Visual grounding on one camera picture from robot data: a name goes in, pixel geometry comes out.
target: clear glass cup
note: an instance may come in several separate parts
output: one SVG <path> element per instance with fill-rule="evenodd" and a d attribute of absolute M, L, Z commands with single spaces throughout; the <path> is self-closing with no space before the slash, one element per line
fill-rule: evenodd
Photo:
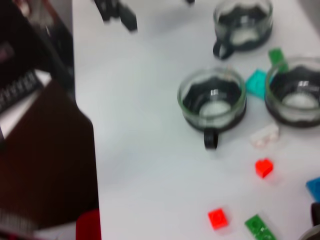
<path fill-rule="evenodd" d="M 311 239 L 316 239 L 312 238 L 315 235 L 318 235 L 320 233 L 320 225 L 314 226 L 311 229 L 309 229 L 307 232 L 305 232 L 299 240 L 308 240 L 309 238 Z"/>
<path fill-rule="evenodd" d="M 269 0 L 224 0 L 213 13 L 215 48 L 248 51 L 266 42 L 272 31 L 273 6 Z"/>
<path fill-rule="evenodd" d="M 232 69 L 201 69 L 181 83 L 177 100 L 191 126 L 201 131 L 213 128 L 223 132 L 244 116 L 246 87 Z"/>
<path fill-rule="evenodd" d="M 292 57 L 273 66 L 265 81 L 265 104 L 278 121 L 307 128 L 320 124 L 320 58 Z"/>

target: red lego brick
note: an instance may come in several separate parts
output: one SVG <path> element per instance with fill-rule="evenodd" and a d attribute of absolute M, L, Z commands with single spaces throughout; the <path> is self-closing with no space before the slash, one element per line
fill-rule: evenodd
<path fill-rule="evenodd" d="M 228 221 L 226 219 L 226 216 L 222 208 L 209 212 L 208 216 L 214 230 L 217 230 L 219 228 L 222 228 L 228 225 Z"/>
<path fill-rule="evenodd" d="M 99 209 L 85 212 L 77 219 L 75 240 L 101 240 Z"/>
<path fill-rule="evenodd" d="M 274 169 L 273 163 L 265 158 L 264 160 L 259 160 L 255 163 L 255 171 L 260 177 L 264 178 Z"/>

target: black handle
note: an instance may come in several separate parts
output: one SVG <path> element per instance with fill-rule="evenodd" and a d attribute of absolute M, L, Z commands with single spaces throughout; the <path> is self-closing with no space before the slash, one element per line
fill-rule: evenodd
<path fill-rule="evenodd" d="M 320 203 L 315 202 L 311 205 L 311 217 L 313 226 L 320 225 Z"/>
<path fill-rule="evenodd" d="M 223 53 L 223 55 L 220 55 L 221 47 L 225 48 L 225 52 Z M 221 60 L 226 60 L 227 58 L 229 58 L 234 53 L 234 51 L 235 50 L 230 45 L 226 46 L 219 39 L 216 40 L 213 46 L 213 55 Z"/>
<path fill-rule="evenodd" d="M 119 16 L 122 24 L 128 29 L 130 32 L 138 30 L 137 25 L 137 17 L 133 11 L 128 6 L 118 4 Z"/>
<path fill-rule="evenodd" d="M 218 132 L 214 128 L 204 129 L 204 146 L 206 149 L 217 149 Z"/>

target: plastic brick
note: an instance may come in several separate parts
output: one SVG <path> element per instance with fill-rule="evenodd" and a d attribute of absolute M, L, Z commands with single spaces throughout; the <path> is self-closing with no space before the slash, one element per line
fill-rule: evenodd
<path fill-rule="evenodd" d="M 313 180 L 310 180 L 310 181 L 307 181 L 306 187 L 310 191 L 314 200 L 317 203 L 320 203 L 320 177 L 313 179 Z"/>
<path fill-rule="evenodd" d="M 256 240 L 276 240 L 273 233 L 268 229 L 266 224 L 261 220 L 259 215 L 254 215 L 245 223 L 246 227 L 252 233 Z"/>
<path fill-rule="evenodd" d="M 222 208 L 209 212 L 208 216 L 214 230 L 217 230 L 219 228 L 222 228 L 228 225 L 227 218 Z"/>
<path fill-rule="evenodd" d="M 271 49 L 269 51 L 269 59 L 272 63 L 272 65 L 276 65 L 280 62 L 282 62 L 283 60 L 285 60 L 285 56 L 283 54 L 283 52 L 281 51 L 281 48 L 274 48 Z M 282 67 L 279 68 L 279 72 L 283 73 L 283 72 L 287 72 L 288 71 L 288 65 L 284 64 Z"/>
<path fill-rule="evenodd" d="M 255 148 L 264 148 L 270 142 L 276 142 L 279 139 L 279 127 L 275 123 L 260 129 L 250 136 L 250 142 Z"/>
<path fill-rule="evenodd" d="M 255 171 L 260 177 L 264 178 L 274 169 L 273 163 L 265 158 L 264 160 L 259 160 L 255 163 Z"/>
<path fill-rule="evenodd" d="M 265 80 L 266 80 L 267 74 L 257 69 L 246 81 L 245 88 L 248 91 L 248 93 L 255 95 L 258 98 L 261 98 L 262 100 L 265 99 Z"/>

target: white table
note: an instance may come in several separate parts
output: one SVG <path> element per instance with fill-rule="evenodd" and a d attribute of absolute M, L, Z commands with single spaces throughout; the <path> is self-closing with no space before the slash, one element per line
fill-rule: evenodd
<path fill-rule="evenodd" d="M 217 151 L 184 120 L 181 81 L 207 66 L 233 66 L 244 79 L 271 66 L 268 50 L 320 56 L 320 37 L 297 0 L 274 0 L 274 28 L 263 47 L 213 57 L 217 0 L 127 0 L 138 21 L 129 34 L 104 25 L 93 1 L 73 1 L 75 89 L 91 119 L 103 240 L 247 240 L 244 222 L 259 213 L 278 240 L 295 240 L 312 226 L 305 184 L 320 176 L 320 127 L 281 127 L 277 144 L 256 150 L 249 135 L 270 123 L 265 104 L 248 96 L 236 128 Z M 259 178 L 254 164 L 270 157 L 274 171 Z M 223 207 L 230 225 L 213 231 L 207 213 Z"/>

